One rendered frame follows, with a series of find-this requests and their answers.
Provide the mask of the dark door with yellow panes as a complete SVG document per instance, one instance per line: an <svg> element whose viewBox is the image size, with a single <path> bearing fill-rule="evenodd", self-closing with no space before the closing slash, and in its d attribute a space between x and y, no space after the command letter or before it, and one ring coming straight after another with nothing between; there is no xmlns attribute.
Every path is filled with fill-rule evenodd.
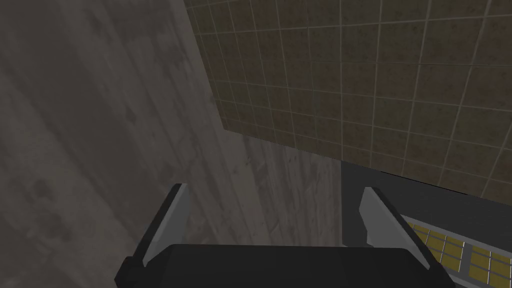
<svg viewBox="0 0 512 288"><path fill-rule="evenodd" d="M360 215L366 187L378 188L405 217L512 258L511 206L348 162L341 163L341 242L345 246L368 246Z"/></svg>

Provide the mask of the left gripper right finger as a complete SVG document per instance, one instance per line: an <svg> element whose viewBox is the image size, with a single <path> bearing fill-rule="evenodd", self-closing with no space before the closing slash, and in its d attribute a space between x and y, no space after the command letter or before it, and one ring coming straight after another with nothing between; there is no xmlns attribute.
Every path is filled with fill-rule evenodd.
<svg viewBox="0 0 512 288"><path fill-rule="evenodd" d="M363 189L359 214L371 246L405 249L428 270L439 264L418 234L378 188L368 186Z"/></svg>

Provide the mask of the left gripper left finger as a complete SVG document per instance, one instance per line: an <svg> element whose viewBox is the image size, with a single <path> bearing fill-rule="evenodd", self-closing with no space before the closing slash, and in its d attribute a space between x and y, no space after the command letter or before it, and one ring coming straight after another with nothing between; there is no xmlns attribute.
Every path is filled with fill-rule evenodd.
<svg viewBox="0 0 512 288"><path fill-rule="evenodd" d="M186 183L172 186L127 262L145 267L167 247L181 243L190 214L190 193Z"/></svg>

